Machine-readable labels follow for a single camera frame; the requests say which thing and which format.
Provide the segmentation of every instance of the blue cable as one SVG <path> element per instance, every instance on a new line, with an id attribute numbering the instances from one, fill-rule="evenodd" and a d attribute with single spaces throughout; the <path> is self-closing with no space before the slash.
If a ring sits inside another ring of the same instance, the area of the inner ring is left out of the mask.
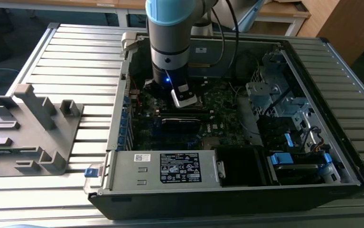
<path id="1" fill-rule="evenodd" d="M 0 68 L 0 70 L 9 70 L 9 71 L 13 71 L 13 72 L 15 72 L 15 73 L 18 73 L 18 72 L 19 72 L 18 70 L 9 69 L 9 68 Z"/>

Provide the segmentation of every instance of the aluminum slotted table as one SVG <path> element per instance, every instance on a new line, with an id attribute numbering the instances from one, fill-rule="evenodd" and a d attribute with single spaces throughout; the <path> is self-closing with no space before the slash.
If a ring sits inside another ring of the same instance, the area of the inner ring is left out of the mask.
<path id="1" fill-rule="evenodd" d="M 85 108 L 65 174 L 0 178 L 0 227 L 14 224 L 45 227 L 170 227 L 253 222 L 257 224 L 252 226 L 264 227 L 264 223 L 270 221 L 281 222 L 281 226 L 305 227 L 313 219 L 318 219 L 320 226 L 361 226 L 364 196 L 337 200 L 310 211 L 296 213 L 133 221 L 110 221 L 101 215 L 82 191 L 82 172 L 90 164 L 103 160 L 121 66 L 121 34 L 125 31 L 138 29 L 50 24 L 39 39 L 6 95 L 11 94 L 17 83 L 27 83 L 33 85 L 34 93 L 47 96 L 53 103 L 73 99 Z M 364 86 L 329 43 L 316 38 L 248 37 L 289 41 L 364 158 Z M 99 186 L 98 179 L 91 179 L 90 186 Z"/>

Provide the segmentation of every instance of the power supply label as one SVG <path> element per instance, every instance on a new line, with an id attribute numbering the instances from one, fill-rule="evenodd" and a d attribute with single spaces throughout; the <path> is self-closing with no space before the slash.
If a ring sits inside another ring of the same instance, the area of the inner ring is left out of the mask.
<path id="1" fill-rule="evenodd" d="M 201 182 L 197 153 L 161 153 L 161 183 Z"/>

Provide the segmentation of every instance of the gray 3d-printed holder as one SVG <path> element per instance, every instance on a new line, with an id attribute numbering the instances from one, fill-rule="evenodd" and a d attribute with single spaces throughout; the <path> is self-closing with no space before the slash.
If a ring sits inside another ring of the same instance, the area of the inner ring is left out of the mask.
<path id="1" fill-rule="evenodd" d="M 69 159 L 82 105 L 53 104 L 18 84 L 14 96 L 0 96 L 0 177 L 61 175 Z"/>

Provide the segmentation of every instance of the circuit board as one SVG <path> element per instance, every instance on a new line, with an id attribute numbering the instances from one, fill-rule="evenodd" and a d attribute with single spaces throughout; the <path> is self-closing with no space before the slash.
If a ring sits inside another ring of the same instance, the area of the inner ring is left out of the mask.
<path id="1" fill-rule="evenodd" d="M 236 93 L 228 82 L 203 78 L 193 84 L 201 91 L 198 101 L 181 109 L 174 108 L 171 101 L 154 99 L 143 90 L 130 90 L 133 150 L 207 150 L 219 144 L 248 144 L 233 104 Z M 159 125 L 174 119 L 187 122 L 186 129 L 178 125 L 175 131 L 162 132 Z"/>

